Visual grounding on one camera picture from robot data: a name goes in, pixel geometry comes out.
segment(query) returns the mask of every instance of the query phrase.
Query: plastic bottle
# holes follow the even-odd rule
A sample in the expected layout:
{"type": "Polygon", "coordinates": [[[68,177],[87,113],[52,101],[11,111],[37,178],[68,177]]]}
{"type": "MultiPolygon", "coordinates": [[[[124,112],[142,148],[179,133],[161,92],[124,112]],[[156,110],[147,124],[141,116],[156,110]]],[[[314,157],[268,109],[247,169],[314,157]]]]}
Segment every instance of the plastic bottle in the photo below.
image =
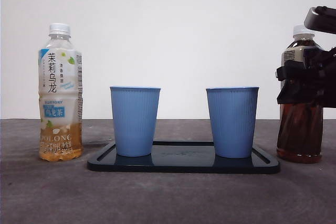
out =
{"type": "MultiPolygon", "coordinates": [[[[314,31],[304,25],[295,26],[294,42],[282,54],[282,65],[287,60],[305,61],[305,50],[322,50],[313,40],[314,31]]],[[[321,159],[323,107],[315,102],[281,104],[280,130],[277,143],[279,157],[298,163],[316,163],[321,159]]]]}
{"type": "Polygon", "coordinates": [[[51,40],[39,51],[39,156],[70,160],[82,154],[81,53],[70,43],[70,27],[50,25],[51,40]]]}

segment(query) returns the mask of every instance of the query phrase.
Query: gray table surface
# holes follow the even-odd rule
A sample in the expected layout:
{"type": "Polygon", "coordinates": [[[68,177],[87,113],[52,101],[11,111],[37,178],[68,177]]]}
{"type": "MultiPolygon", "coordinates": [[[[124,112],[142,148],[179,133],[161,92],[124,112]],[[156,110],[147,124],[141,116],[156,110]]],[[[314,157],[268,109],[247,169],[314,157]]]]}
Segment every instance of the gray table surface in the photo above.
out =
{"type": "MultiPolygon", "coordinates": [[[[278,120],[257,120],[255,144],[276,155],[278,120]]],[[[83,155],[38,158],[39,120],[1,120],[1,223],[336,223],[336,120],[324,121],[318,164],[273,175],[108,173],[86,169],[112,120],[83,121],[83,155]]],[[[211,141],[209,120],[158,120],[156,140],[211,141]]]]}

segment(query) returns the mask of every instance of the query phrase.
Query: blue label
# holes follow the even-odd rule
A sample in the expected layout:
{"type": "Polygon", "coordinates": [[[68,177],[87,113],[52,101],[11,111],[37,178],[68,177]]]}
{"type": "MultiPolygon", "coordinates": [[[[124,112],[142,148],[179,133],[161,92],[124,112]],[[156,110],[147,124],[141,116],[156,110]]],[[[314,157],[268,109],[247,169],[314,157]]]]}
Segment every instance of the blue label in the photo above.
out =
{"type": "Polygon", "coordinates": [[[55,107],[54,105],[43,105],[44,116],[46,118],[64,118],[65,108],[55,107]]]}
{"type": "Polygon", "coordinates": [[[47,51],[49,51],[49,49],[41,49],[39,52],[39,57],[38,57],[38,63],[40,64],[43,56],[47,53],[47,51]]]}

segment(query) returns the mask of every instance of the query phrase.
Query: blue plastic cup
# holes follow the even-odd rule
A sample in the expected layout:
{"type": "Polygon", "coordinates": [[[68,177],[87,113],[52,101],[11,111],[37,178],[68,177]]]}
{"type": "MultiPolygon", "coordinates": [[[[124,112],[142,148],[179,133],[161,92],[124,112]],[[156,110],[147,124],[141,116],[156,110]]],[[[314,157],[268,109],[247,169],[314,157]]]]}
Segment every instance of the blue plastic cup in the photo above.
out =
{"type": "Polygon", "coordinates": [[[151,153],[160,88],[110,87],[117,154],[151,153]]]}
{"type": "Polygon", "coordinates": [[[251,156],[259,87],[206,89],[215,152],[218,156],[251,156]]]}

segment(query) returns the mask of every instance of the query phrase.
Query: bottle cap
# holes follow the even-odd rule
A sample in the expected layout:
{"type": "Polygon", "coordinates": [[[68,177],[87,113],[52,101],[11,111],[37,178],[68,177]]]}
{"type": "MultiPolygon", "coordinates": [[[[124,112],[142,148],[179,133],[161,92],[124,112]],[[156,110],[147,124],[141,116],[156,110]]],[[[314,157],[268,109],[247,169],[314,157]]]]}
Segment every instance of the bottle cap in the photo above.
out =
{"type": "Polygon", "coordinates": [[[50,24],[50,32],[49,35],[51,34],[63,34],[63,35],[68,35],[70,36],[70,26],[67,24],[61,24],[61,23],[52,23],[50,24]]]}
{"type": "Polygon", "coordinates": [[[310,30],[308,28],[305,27],[305,25],[297,25],[294,27],[293,29],[293,35],[297,35],[297,34],[313,34],[315,35],[315,32],[313,30],[310,30]]]}

